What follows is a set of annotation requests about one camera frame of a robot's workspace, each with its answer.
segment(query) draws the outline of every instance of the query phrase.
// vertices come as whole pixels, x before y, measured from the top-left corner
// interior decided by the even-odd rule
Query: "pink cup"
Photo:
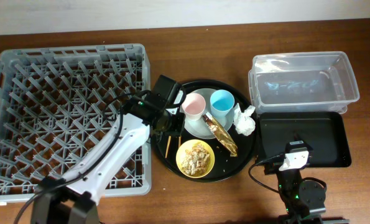
[[[196,121],[203,115],[205,110],[205,99],[198,93],[189,93],[182,103],[182,109],[187,119]]]

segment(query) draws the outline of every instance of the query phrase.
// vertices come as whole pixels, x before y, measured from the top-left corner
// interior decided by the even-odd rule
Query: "gray dish rack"
[[[106,102],[150,90],[141,44],[6,50],[0,55],[0,204],[24,202],[45,177],[60,178],[110,129]],[[117,105],[107,115],[116,116]],[[151,188],[150,144],[112,178],[106,197]]]

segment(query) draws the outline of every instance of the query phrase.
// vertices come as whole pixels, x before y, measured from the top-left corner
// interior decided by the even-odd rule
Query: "wooden table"
[[[249,96],[247,73],[260,54],[341,50],[352,64],[361,98],[343,115],[353,163],[345,169],[306,169],[304,177],[328,184],[324,217],[370,223],[370,19],[285,22],[178,29],[114,30],[0,36],[5,49],[142,43],[150,59],[152,84],[166,74],[178,81],[212,78]],[[105,223],[245,223],[285,214],[280,197],[253,182],[244,169],[221,182],[185,180],[152,155],[152,190],[145,196],[104,198]],[[276,186],[274,175],[255,176]],[[11,223],[22,203],[0,207],[0,223]],[[22,223],[28,223],[30,211]]]

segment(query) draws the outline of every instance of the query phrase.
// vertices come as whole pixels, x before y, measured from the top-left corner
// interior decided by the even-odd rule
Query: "white napkin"
[[[233,124],[239,134],[249,136],[255,130],[255,121],[251,118],[255,111],[255,106],[249,106],[243,113],[241,112],[239,104],[234,107]]]

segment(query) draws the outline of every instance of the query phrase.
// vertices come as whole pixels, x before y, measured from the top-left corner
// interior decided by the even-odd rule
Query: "bowl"
[[[204,172],[204,174],[201,175],[188,175],[182,170],[182,162],[185,159],[186,156],[186,149],[191,149],[195,144],[201,143],[202,146],[204,146],[204,149],[206,149],[210,153],[210,162],[208,163],[207,170]],[[183,143],[178,151],[177,151],[177,166],[179,170],[187,177],[190,178],[200,178],[206,176],[208,173],[211,172],[213,166],[215,163],[215,155],[214,151],[212,150],[211,146],[209,146],[206,142],[198,140],[198,139],[192,139],[185,143]]]

